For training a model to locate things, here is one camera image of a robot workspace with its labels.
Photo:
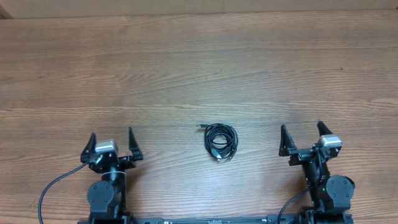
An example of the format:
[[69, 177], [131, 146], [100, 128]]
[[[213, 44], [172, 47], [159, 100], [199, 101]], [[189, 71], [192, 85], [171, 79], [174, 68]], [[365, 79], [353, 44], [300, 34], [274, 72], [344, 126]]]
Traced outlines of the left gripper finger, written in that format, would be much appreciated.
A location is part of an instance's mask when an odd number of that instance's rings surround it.
[[80, 154], [81, 163], [86, 163], [90, 160], [91, 154], [94, 153], [95, 151], [95, 146], [96, 146], [96, 134], [92, 133], [87, 145]]
[[143, 153], [139, 148], [131, 127], [129, 127], [129, 150], [132, 152], [134, 161], [141, 161], [144, 159]]

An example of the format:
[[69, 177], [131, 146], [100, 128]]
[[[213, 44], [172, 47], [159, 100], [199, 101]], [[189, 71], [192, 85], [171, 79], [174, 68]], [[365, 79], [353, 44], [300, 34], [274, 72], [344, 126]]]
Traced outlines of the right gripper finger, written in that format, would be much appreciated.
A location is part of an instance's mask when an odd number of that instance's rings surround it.
[[318, 120], [317, 128], [320, 136], [333, 134], [322, 120]]
[[296, 150], [296, 145], [289, 134], [286, 125], [281, 126], [281, 139], [279, 146], [279, 156], [290, 156], [290, 152]]

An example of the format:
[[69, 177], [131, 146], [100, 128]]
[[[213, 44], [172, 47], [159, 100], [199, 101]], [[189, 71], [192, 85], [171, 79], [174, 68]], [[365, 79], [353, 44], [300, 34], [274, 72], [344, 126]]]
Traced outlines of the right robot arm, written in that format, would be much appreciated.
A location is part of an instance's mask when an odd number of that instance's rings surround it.
[[[290, 166], [301, 166], [307, 189], [291, 198], [277, 214], [277, 223], [353, 223], [346, 211], [351, 208], [355, 183], [343, 175], [331, 175], [327, 162], [341, 151], [343, 142], [323, 121], [317, 123], [319, 139], [310, 148], [298, 149], [287, 130], [281, 126], [279, 156], [288, 157]], [[310, 194], [311, 207], [303, 207], [296, 215], [285, 215], [285, 209], [295, 200]]]

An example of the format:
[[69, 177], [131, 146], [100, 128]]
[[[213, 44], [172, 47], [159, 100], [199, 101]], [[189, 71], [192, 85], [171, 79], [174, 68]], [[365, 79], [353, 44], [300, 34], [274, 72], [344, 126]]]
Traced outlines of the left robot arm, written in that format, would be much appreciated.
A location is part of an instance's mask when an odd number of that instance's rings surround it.
[[133, 215], [127, 211], [126, 170], [135, 168], [144, 157], [132, 128], [128, 139], [131, 154], [120, 157], [115, 140], [97, 141], [92, 133], [80, 155], [81, 163], [101, 175], [87, 191], [89, 223], [134, 223]]

